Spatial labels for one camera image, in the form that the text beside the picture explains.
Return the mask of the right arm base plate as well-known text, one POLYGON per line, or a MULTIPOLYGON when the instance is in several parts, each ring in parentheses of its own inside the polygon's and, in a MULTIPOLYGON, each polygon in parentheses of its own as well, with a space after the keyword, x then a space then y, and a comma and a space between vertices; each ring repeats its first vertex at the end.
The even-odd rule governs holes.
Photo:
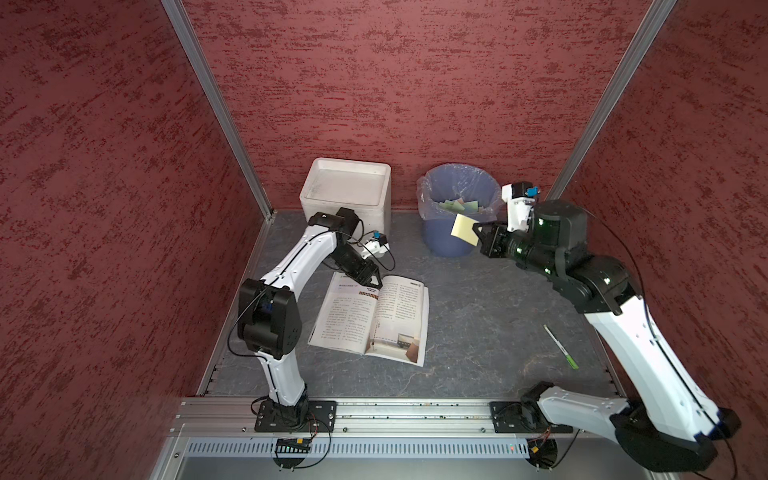
POLYGON ((574 429, 567 425, 549 422, 534 403, 494 401, 489 403, 491 421, 497 434, 544 433, 570 434, 574 429))

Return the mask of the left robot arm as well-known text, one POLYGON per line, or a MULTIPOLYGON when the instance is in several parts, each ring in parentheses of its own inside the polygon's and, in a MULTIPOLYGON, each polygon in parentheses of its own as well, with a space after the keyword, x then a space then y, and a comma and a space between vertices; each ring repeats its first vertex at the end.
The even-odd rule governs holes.
POLYGON ((309 418, 306 383, 294 352, 302 332, 298 299, 308 280, 331 259, 357 284, 383 286, 378 266, 362 256, 353 237, 361 223, 354 210, 344 207, 335 214, 313 214, 289 253, 261 279, 247 279, 239 288, 233 329, 261 362, 269 386, 264 402, 289 430, 309 418))

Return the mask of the magazine book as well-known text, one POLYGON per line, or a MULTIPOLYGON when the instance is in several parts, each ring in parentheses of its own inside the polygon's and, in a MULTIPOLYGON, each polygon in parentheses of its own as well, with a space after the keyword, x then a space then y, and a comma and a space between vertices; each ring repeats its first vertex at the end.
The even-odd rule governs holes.
POLYGON ((421 367, 428 321, 429 289, 422 282, 388 275, 376 289, 337 272, 308 343, 421 367))

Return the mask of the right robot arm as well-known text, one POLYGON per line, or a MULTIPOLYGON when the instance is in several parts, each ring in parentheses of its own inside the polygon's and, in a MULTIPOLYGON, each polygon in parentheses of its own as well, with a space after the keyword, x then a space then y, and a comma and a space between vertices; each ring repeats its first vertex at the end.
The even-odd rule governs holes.
POLYGON ((523 220, 476 223, 480 249, 543 275, 608 344, 637 398, 597 397, 541 382, 523 396, 534 429, 568 426, 616 442, 652 472, 702 475, 716 444, 739 430, 687 372, 647 306, 640 281, 618 259, 588 249, 588 212, 562 200, 526 204, 523 220))

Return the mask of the yellow sticky note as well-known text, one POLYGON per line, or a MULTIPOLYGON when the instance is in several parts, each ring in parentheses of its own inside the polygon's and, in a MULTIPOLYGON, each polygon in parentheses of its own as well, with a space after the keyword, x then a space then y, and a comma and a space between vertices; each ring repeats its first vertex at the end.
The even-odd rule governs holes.
POLYGON ((474 226, 477 223, 478 221, 475 219, 462 214, 456 214, 450 235, 471 246, 476 246, 479 239, 474 231, 474 226))

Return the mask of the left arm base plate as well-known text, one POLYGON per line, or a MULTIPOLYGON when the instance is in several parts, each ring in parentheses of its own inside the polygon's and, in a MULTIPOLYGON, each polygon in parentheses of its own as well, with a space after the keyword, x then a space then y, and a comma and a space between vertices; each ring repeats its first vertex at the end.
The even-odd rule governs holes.
POLYGON ((295 406, 282 406, 264 400, 255 414, 254 431, 257 433, 328 433, 334 431, 338 403, 331 400, 303 400, 295 406))

